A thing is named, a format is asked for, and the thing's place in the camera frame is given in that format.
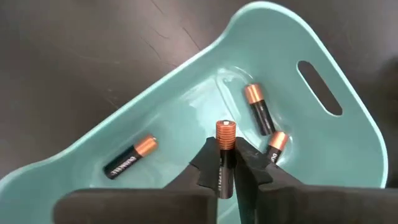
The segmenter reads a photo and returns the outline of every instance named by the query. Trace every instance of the battery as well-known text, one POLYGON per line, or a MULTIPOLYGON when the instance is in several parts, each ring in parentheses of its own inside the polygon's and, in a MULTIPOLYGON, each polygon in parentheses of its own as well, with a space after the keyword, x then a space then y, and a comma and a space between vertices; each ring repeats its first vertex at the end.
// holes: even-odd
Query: battery
POLYGON ((289 136, 282 131, 277 131, 272 135, 266 149, 266 156, 271 162, 276 163, 278 161, 288 139, 289 136))
POLYGON ((217 121, 216 139, 220 149, 218 197, 228 199, 232 197, 234 188, 236 123, 229 120, 217 121))
POLYGON ((244 92, 256 119, 257 125, 259 126, 261 135, 267 136, 274 133, 274 123, 272 122, 266 101, 262 95, 260 84, 250 84, 244 88, 244 92))
POLYGON ((131 167, 138 160, 150 154, 157 147, 156 138, 147 135, 139 143, 130 146, 122 154, 113 159, 104 167, 104 173, 109 179, 115 179, 118 175, 131 167))

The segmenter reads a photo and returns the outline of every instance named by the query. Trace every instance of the black battery body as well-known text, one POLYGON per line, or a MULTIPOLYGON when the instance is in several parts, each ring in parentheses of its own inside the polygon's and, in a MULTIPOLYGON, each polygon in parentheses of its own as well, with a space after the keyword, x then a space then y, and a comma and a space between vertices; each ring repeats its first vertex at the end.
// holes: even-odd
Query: black battery body
POLYGON ((231 198, 234 188, 234 150, 220 150, 220 170, 218 174, 218 197, 231 198))
POLYGON ((276 163, 281 153, 281 150, 270 145, 267 146, 266 156, 269 160, 271 160, 271 162, 276 163))
POLYGON ((109 179, 115 179, 141 158, 142 156, 136 151, 135 147, 131 146, 104 167, 105 175, 109 179))
POLYGON ((250 104, 254 117, 263 136, 270 135, 275 132, 274 123, 269 114, 266 102, 264 100, 250 104))

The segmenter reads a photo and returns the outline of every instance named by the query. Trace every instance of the duracell battery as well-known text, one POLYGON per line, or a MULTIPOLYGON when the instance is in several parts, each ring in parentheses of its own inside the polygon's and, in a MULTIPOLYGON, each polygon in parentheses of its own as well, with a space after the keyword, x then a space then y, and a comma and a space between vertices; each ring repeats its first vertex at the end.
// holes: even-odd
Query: duracell battery
POLYGON ((147 135, 138 144, 130 146, 122 154, 112 160, 104 167, 105 175, 114 179, 127 168, 131 167, 139 159, 150 154, 157 147, 156 138, 152 135, 147 135))
POLYGON ((244 93, 253 111, 254 117, 256 118, 260 133, 263 136, 274 133, 274 123, 272 122, 266 102, 264 101, 260 85, 257 83, 250 84, 244 88, 244 93))
POLYGON ((236 123, 228 120, 217 121, 216 139, 220 149, 218 197, 228 199, 232 197, 234 188, 236 123))
POLYGON ((277 131, 272 135, 266 149, 266 156, 271 162, 276 163, 278 161, 288 139, 289 136, 282 131, 277 131))

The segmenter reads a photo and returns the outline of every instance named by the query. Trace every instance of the copper battery top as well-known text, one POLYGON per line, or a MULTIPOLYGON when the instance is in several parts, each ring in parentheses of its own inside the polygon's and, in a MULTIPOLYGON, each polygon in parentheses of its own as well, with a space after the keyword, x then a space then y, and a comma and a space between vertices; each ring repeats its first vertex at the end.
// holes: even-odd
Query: copper battery top
POLYGON ((152 135, 148 134, 144 139, 142 139, 139 143, 134 145, 138 154, 142 157, 150 154, 157 147, 156 138, 152 135))
POLYGON ((272 135, 268 145, 282 151, 288 139, 289 136, 287 134, 283 133, 282 131, 277 131, 272 135))
POLYGON ((216 123, 216 139, 221 150, 230 150, 235 147, 236 123, 222 120, 216 123))
POLYGON ((261 87, 258 83, 244 87, 244 94, 246 95, 246 99, 248 99, 249 104, 253 104, 264 99, 261 87))

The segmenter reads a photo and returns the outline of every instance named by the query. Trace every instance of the scratch on table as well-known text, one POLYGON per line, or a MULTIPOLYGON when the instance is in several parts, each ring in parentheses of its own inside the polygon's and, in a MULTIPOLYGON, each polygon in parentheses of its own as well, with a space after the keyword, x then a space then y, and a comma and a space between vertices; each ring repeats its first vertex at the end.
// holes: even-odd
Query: scratch on table
POLYGON ((368 61, 368 58, 370 56, 370 53, 366 53, 362 56, 361 61, 355 66, 354 71, 360 72, 363 64, 365 64, 368 61))
POLYGON ((92 222, 91 222, 91 219, 90 219, 90 218, 87 218, 87 219, 86 219, 86 224, 92 224, 92 222))
POLYGON ((73 54, 74 56, 76 56, 78 58, 82 58, 82 59, 89 60, 89 61, 96 62, 96 63, 110 63, 110 64, 118 65, 121 62, 128 61, 128 60, 123 60, 123 61, 120 61, 120 60, 106 60, 106 59, 102 59, 102 58, 98 58, 98 57, 90 57, 90 56, 86 56, 86 55, 81 55, 81 54, 79 54, 78 52, 76 52, 75 50, 73 50, 73 49, 71 49, 69 47, 62 47, 62 46, 60 46, 58 44, 55 44, 55 43, 53 43, 51 41, 49 41, 49 42, 54 47, 58 48, 61 51, 69 52, 69 53, 73 54))
POLYGON ((160 7, 156 4, 156 2, 155 2, 154 0, 150 0, 150 1, 151 1, 152 4, 157 8, 157 10, 159 10, 159 11, 162 13, 162 15, 164 16, 165 13, 160 9, 160 7))
POLYGON ((195 40, 192 38, 192 36, 189 34, 189 32, 186 30, 185 27, 182 28, 189 36, 189 38, 191 38, 192 42, 195 44, 195 46, 198 48, 198 50, 200 50, 198 44, 195 42, 195 40))
POLYGON ((139 36, 157 55, 157 57, 159 58, 159 60, 162 60, 162 58, 160 57, 159 53, 156 51, 156 49, 143 37, 139 36))
POLYGON ((173 68, 177 68, 178 67, 178 65, 176 65, 176 64, 174 64, 174 63, 168 63, 168 62, 164 62, 164 61, 161 61, 163 64, 166 64, 166 65, 171 65, 173 68))
POLYGON ((117 110, 119 109, 119 107, 117 105, 115 105, 110 99, 108 99, 108 97, 104 97, 104 99, 110 103, 112 106, 114 106, 117 110))
POLYGON ((340 31, 339 31, 339 32, 336 32, 336 34, 335 34, 334 36, 330 37, 329 42, 332 43, 332 42, 334 42, 336 39, 338 39, 339 37, 341 37, 341 33, 344 32, 344 31, 346 30, 347 25, 348 25, 348 20, 346 20, 346 21, 344 22, 344 24, 343 24, 342 26, 340 26, 341 28, 340 28, 340 31))
POLYGON ((153 28, 151 25, 148 25, 157 35, 165 38, 165 39, 169 39, 169 37, 166 37, 164 35, 162 35, 161 33, 159 33, 155 28, 153 28))
POLYGON ((353 45, 353 41, 351 40, 351 34, 349 33, 349 31, 346 31, 346 38, 347 38, 347 42, 348 42, 348 46, 352 49, 354 47, 353 45))

